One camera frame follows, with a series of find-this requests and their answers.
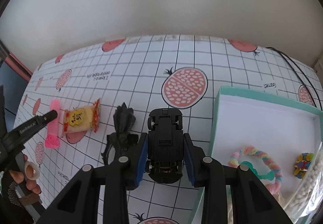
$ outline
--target blue gripper pad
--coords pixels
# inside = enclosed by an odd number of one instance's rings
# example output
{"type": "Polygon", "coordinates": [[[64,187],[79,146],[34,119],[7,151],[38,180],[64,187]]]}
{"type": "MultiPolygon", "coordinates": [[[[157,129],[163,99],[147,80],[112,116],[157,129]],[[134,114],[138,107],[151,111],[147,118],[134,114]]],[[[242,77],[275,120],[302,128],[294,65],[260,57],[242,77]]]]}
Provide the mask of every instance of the blue gripper pad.
{"type": "Polygon", "coordinates": [[[146,135],[146,138],[144,140],[143,148],[141,149],[141,153],[137,163],[136,179],[135,179],[136,188],[139,186],[140,181],[143,180],[143,173],[145,172],[147,157],[148,157],[148,135],[146,135]]]}
{"type": "Polygon", "coordinates": [[[194,186],[195,184],[194,163],[185,138],[184,138],[184,161],[185,161],[188,180],[190,181],[192,186],[194,186]]]}

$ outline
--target yellow label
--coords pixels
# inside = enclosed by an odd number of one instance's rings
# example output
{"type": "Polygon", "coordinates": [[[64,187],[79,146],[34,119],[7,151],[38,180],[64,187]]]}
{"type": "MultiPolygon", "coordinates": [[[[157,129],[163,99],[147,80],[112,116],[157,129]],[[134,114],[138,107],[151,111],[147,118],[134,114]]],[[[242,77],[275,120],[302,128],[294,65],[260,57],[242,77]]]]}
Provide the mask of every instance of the yellow label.
{"type": "Polygon", "coordinates": [[[76,109],[69,115],[69,124],[71,126],[79,125],[85,118],[84,109],[76,109]]]}

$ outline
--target black cable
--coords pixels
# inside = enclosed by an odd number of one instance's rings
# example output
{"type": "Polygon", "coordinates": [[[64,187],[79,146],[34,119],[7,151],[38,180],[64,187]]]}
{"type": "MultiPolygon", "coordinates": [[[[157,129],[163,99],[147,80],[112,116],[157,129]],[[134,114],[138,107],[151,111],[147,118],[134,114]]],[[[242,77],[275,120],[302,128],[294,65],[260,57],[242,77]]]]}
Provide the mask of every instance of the black cable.
{"type": "Polygon", "coordinates": [[[7,108],[4,108],[5,110],[7,110],[9,113],[12,113],[14,116],[16,116],[17,114],[11,112],[10,110],[8,110],[7,108]]]}
{"type": "Polygon", "coordinates": [[[290,66],[290,68],[294,71],[294,73],[296,74],[296,76],[297,76],[297,78],[302,82],[302,84],[305,86],[305,88],[306,88],[306,90],[307,90],[307,92],[309,93],[309,95],[310,95],[310,97],[311,97],[311,99],[312,99],[312,101],[313,101],[313,103],[314,103],[314,106],[317,108],[317,106],[316,106],[316,103],[315,103],[315,100],[313,99],[313,96],[312,96],[312,93],[310,92],[310,90],[308,89],[308,87],[307,87],[307,85],[304,83],[304,81],[299,77],[299,75],[298,75],[298,73],[295,71],[295,69],[292,67],[292,65],[290,64],[290,62],[289,61],[287,61],[287,59],[285,58],[285,57],[283,57],[283,55],[284,56],[286,56],[300,71],[301,71],[301,73],[304,75],[304,77],[307,79],[307,81],[309,82],[309,84],[311,85],[311,87],[314,89],[314,91],[315,91],[315,94],[316,94],[316,96],[318,97],[318,101],[319,101],[319,104],[320,104],[320,108],[321,108],[321,111],[323,111],[323,109],[322,109],[322,104],[321,104],[321,100],[320,100],[320,97],[319,97],[319,94],[318,94],[318,92],[316,91],[316,89],[315,89],[315,87],[313,86],[313,84],[312,84],[312,82],[309,80],[309,78],[307,77],[307,75],[302,71],[302,69],[295,63],[295,61],[292,59],[292,58],[290,58],[287,54],[285,54],[285,53],[283,53],[283,52],[281,52],[281,51],[279,51],[279,50],[277,50],[277,49],[275,49],[274,47],[266,47],[267,49],[271,49],[271,50],[273,50],[273,51],[275,51],[275,52],[277,52],[277,53],[279,53],[279,55],[288,63],[288,65],[290,66]]]}

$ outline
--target plastic bag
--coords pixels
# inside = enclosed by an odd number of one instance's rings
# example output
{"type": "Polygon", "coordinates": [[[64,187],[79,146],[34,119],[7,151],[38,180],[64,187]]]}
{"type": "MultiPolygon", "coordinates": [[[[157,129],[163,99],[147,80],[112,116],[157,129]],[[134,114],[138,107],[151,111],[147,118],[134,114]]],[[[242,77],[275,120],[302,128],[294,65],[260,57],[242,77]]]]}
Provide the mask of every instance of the plastic bag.
{"type": "MultiPolygon", "coordinates": [[[[233,224],[233,208],[232,208],[232,197],[231,197],[230,186],[226,186],[226,188],[227,188],[228,224],[233,224]]],[[[276,201],[281,205],[281,207],[283,207],[285,200],[282,197],[281,192],[278,191],[273,196],[276,199],[276,201]]]]}
{"type": "Polygon", "coordinates": [[[296,223],[315,210],[323,198],[323,148],[320,143],[318,151],[297,191],[284,207],[290,219],[296,223]]]}

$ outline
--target pastel braided rope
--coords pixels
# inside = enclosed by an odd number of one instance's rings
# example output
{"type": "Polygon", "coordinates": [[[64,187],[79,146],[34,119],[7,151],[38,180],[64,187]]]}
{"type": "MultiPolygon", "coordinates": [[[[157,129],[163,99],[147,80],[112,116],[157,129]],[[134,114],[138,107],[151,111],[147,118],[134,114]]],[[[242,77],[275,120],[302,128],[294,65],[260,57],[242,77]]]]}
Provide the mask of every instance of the pastel braided rope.
{"type": "Polygon", "coordinates": [[[273,171],[275,174],[275,183],[267,184],[266,188],[269,190],[269,192],[272,195],[276,194],[279,191],[283,180],[283,175],[282,175],[280,166],[277,165],[275,161],[266,152],[258,150],[253,146],[245,146],[239,151],[234,152],[230,157],[228,165],[230,167],[237,168],[240,165],[238,162],[238,158],[240,157],[240,155],[250,155],[250,156],[255,156],[262,159],[264,164],[267,167],[269,167],[269,169],[273,171]]]}

